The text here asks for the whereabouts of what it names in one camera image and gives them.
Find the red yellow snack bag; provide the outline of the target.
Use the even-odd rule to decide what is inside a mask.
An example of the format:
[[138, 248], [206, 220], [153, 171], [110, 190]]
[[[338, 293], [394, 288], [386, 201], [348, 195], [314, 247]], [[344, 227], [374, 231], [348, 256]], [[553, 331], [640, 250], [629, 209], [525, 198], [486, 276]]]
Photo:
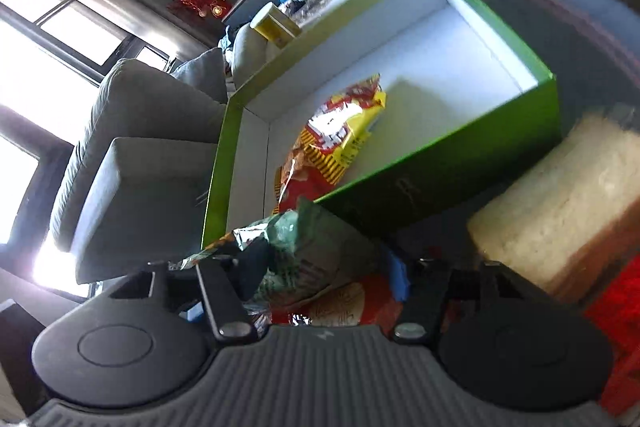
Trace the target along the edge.
[[274, 178], [275, 213], [337, 187], [384, 112], [386, 92], [373, 75], [328, 98], [307, 121]]

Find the blue striped table cloth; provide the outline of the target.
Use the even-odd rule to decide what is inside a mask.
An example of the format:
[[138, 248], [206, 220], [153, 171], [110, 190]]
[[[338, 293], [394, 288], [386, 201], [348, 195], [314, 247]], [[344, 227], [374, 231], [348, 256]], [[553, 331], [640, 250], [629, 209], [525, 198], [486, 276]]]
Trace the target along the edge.
[[483, 0], [556, 75], [567, 133], [587, 113], [639, 130], [639, 15], [618, 0]]

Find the green snack bag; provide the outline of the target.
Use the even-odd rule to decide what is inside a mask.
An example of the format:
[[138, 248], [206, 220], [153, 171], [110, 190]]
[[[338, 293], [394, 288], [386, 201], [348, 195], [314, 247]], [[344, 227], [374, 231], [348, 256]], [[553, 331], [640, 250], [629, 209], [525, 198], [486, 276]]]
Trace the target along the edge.
[[385, 265], [370, 239], [304, 198], [295, 209], [236, 228], [170, 269], [190, 270], [207, 258], [221, 262], [253, 312], [293, 309]]

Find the red cake packet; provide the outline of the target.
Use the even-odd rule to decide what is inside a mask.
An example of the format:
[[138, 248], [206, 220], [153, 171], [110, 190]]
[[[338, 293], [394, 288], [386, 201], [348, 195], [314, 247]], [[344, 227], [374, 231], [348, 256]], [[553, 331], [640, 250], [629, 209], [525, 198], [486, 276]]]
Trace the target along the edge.
[[639, 258], [635, 257], [591, 303], [585, 316], [604, 332], [614, 365], [600, 404], [618, 416], [639, 402]]

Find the yellow tin can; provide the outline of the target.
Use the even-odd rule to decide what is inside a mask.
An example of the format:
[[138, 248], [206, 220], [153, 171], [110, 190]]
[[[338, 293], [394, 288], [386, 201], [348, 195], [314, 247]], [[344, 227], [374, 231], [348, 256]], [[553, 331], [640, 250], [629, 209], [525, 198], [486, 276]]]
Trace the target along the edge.
[[265, 4], [250, 21], [250, 28], [259, 35], [273, 43], [277, 48], [283, 49], [302, 30], [289, 17], [282, 13], [272, 2]]

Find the grey sofa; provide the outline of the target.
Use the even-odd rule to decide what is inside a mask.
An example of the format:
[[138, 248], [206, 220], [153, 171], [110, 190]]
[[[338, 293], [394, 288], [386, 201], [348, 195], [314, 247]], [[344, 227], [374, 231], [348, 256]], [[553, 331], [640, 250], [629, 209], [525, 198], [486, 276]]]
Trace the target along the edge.
[[104, 77], [53, 205], [55, 246], [79, 284], [121, 277], [201, 248], [206, 194], [228, 95], [276, 48], [244, 25], [232, 44], [163, 72], [118, 61]]

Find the green cardboard box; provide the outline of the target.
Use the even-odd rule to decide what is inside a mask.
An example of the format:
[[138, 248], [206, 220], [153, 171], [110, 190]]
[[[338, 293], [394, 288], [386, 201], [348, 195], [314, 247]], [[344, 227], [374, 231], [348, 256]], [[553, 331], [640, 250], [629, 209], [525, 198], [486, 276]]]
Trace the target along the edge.
[[320, 204], [363, 234], [434, 215], [560, 141], [555, 78], [480, 0], [346, 0], [230, 98], [202, 241], [291, 204], [309, 147]]

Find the white sliced bread bag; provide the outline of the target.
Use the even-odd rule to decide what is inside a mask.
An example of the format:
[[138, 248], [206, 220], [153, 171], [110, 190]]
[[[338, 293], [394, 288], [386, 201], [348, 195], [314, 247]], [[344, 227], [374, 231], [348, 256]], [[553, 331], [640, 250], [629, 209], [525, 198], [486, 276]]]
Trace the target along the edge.
[[578, 303], [639, 246], [639, 133], [582, 118], [545, 158], [469, 220], [471, 239], [561, 303]]

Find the red chip bag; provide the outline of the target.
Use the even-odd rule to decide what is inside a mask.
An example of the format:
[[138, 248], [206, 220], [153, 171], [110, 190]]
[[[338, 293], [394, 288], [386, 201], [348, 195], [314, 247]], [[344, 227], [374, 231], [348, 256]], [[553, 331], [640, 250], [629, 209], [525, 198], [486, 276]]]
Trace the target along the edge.
[[270, 323], [326, 327], [376, 325], [388, 333], [403, 306], [394, 298], [387, 277], [374, 274], [332, 289], [291, 311], [272, 309]]

